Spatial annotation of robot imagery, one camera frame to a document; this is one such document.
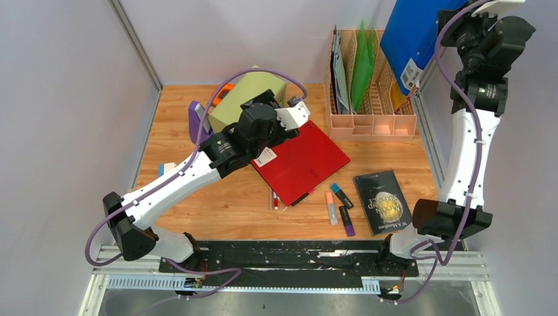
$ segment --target gray wall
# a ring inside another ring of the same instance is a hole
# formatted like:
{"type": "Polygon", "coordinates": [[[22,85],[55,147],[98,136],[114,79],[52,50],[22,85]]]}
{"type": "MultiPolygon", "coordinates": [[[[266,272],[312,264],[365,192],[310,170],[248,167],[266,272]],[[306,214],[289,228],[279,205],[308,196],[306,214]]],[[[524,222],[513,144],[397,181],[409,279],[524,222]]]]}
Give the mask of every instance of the gray wall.
{"type": "Polygon", "coordinates": [[[157,92],[106,0],[0,1],[0,30],[0,314],[75,315],[157,92]]]}
{"type": "Polygon", "coordinates": [[[164,84],[206,84],[254,64],[323,82],[334,25],[385,28],[395,0],[122,3],[164,84]]]}
{"type": "MultiPolygon", "coordinates": [[[[558,283],[553,268],[558,261],[557,11],[558,1],[530,0],[511,12],[538,31],[509,73],[506,113],[492,142],[484,196],[494,222],[468,239],[472,250],[483,253],[506,316],[555,315],[558,308],[552,290],[558,283]]],[[[436,86],[430,84],[425,93],[428,113],[442,151],[449,153],[449,88],[436,86]]]]}

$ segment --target blue folder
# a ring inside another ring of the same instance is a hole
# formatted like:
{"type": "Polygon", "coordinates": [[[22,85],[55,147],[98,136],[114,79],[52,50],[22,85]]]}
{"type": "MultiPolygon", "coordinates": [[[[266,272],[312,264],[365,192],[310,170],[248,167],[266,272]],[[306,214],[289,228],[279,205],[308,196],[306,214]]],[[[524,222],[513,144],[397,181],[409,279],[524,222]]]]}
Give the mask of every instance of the blue folder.
{"type": "Polygon", "coordinates": [[[399,89],[411,88],[434,55],[438,11],[455,10],[467,0],[397,0],[380,47],[395,74],[399,89]]]}

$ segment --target red notebook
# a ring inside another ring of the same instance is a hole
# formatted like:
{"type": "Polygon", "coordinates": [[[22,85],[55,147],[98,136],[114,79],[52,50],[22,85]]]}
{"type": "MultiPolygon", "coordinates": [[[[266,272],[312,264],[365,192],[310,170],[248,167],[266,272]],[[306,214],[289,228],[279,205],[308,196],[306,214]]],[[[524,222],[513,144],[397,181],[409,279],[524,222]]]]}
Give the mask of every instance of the red notebook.
{"type": "Polygon", "coordinates": [[[252,165],[285,205],[295,205],[351,160],[312,121],[300,135],[266,148],[252,165]]]}

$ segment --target purple marker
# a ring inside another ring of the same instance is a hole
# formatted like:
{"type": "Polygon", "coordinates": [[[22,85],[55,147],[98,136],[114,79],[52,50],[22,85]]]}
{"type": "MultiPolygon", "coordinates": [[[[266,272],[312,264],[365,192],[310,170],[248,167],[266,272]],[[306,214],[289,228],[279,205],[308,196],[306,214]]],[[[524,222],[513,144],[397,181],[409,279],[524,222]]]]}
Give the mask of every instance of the purple marker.
{"type": "Polygon", "coordinates": [[[353,228],[353,223],[351,222],[351,217],[349,217],[347,207],[345,207],[344,205],[339,206],[339,212],[341,213],[341,220],[343,221],[343,226],[345,227],[347,236],[354,236],[355,229],[353,228]]]}

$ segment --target white plastic part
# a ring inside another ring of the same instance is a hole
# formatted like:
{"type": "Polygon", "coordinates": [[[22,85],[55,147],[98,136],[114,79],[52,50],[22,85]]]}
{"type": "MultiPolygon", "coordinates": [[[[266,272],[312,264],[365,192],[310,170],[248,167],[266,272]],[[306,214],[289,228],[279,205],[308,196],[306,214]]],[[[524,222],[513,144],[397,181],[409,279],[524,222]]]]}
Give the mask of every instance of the white plastic part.
{"type": "Polygon", "coordinates": [[[193,247],[184,234],[177,234],[163,229],[157,225],[151,225],[153,232],[159,237],[149,255],[168,258],[174,262],[183,262],[193,254],[193,247]]]}
{"type": "MultiPolygon", "coordinates": [[[[472,195],[471,208],[484,205],[484,171],[494,132],[500,123],[500,118],[494,112],[477,110],[482,128],[482,139],[486,143],[482,146],[482,162],[480,172],[472,195]]],[[[465,206],[467,190],[471,179],[476,153],[475,128],[472,115],[465,109],[453,114],[453,145],[447,166],[447,176],[438,194],[438,201],[447,202],[454,199],[456,205],[465,206]]]]}
{"type": "Polygon", "coordinates": [[[282,107],[281,109],[275,109],[275,111],[277,112],[277,119],[285,130],[293,130],[303,126],[310,117],[310,110],[308,110],[304,101],[300,101],[294,107],[282,107]]]}
{"type": "MultiPolygon", "coordinates": [[[[123,196],[124,201],[122,204],[125,205],[137,199],[144,192],[153,189],[174,174],[178,174],[189,159],[190,157],[186,158],[174,169],[160,176],[152,183],[123,196]]],[[[127,209],[126,215],[128,217],[134,216],[134,225],[136,227],[142,230],[147,229],[172,206],[176,205],[196,190],[221,179],[217,169],[209,167],[210,163],[211,160],[205,153],[198,153],[190,168],[182,173],[183,176],[179,176],[159,191],[141,200],[139,204],[127,209]]]]}
{"type": "Polygon", "coordinates": [[[525,0],[495,0],[481,5],[472,16],[488,13],[490,17],[501,15],[525,3],[525,0]]]}
{"type": "MultiPolygon", "coordinates": [[[[401,258],[412,259],[411,249],[425,240],[431,240],[437,244],[443,242],[440,237],[420,235],[413,224],[410,224],[401,232],[392,236],[392,240],[390,242],[390,252],[401,258]]],[[[415,255],[418,255],[422,250],[425,250],[428,247],[430,247],[430,243],[417,249],[415,255]]]]}

